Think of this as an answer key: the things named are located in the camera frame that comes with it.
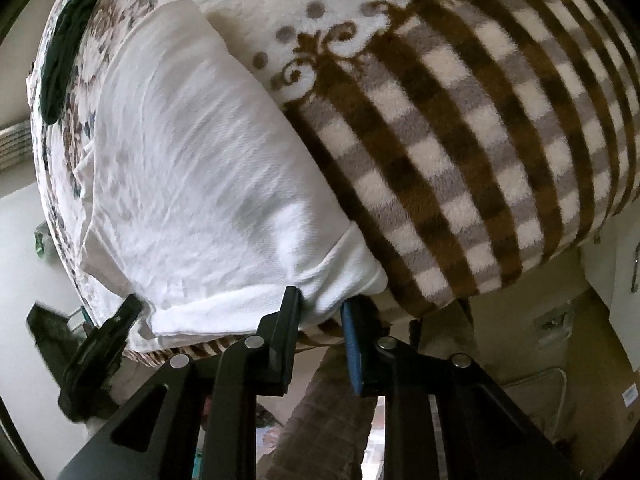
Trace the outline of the white pants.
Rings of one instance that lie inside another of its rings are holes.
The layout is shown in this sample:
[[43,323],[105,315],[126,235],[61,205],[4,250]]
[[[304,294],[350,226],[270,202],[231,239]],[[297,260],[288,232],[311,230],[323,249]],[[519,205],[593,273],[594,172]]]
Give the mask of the white pants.
[[303,327],[386,289],[299,135],[191,1],[127,35],[75,174],[76,261],[106,290],[98,315],[142,301],[132,351],[251,333],[291,286]]

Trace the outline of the beige storage bag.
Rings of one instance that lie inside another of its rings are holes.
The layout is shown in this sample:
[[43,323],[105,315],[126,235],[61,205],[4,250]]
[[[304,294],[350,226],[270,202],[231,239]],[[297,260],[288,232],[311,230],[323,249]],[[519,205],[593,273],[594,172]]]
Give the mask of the beige storage bag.
[[556,440],[567,392],[567,376],[562,368],[550,367],[507,382],[501,388],[549,441]]

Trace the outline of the green white package on floor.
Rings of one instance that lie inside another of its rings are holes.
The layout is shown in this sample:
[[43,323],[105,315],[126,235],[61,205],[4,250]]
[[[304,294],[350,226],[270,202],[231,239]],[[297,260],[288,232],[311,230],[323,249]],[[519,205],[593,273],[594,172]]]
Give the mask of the green white package on floor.
[[53,238],[46,222],[40,223],[34,231],[35,252],[42,261],[50,261],[56,254]]

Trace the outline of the striped curtain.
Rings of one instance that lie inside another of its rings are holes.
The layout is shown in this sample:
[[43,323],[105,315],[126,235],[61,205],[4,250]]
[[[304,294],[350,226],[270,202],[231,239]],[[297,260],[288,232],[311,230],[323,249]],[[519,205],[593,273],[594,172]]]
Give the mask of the striped curtain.
[[6,171],[32,158],[30,121],[23,120],[0,131],[0,170]]

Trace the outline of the floral fleece blanket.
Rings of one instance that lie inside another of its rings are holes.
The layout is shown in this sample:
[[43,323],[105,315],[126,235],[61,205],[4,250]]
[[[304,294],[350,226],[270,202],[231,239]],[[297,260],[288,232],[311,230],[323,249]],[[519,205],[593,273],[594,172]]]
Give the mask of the floral fleece blanket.
[[293,0],[241,48],[398,323],[505,288],[639,196],[627,0]]

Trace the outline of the folded teal pants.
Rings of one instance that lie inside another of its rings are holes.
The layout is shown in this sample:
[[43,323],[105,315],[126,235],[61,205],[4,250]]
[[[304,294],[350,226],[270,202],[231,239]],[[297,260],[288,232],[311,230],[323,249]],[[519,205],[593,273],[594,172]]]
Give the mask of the folded teal pants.
[[60,118],[82,36],[98,0],[67,0],[55,23],[41,71],[40,113],[46,125]]

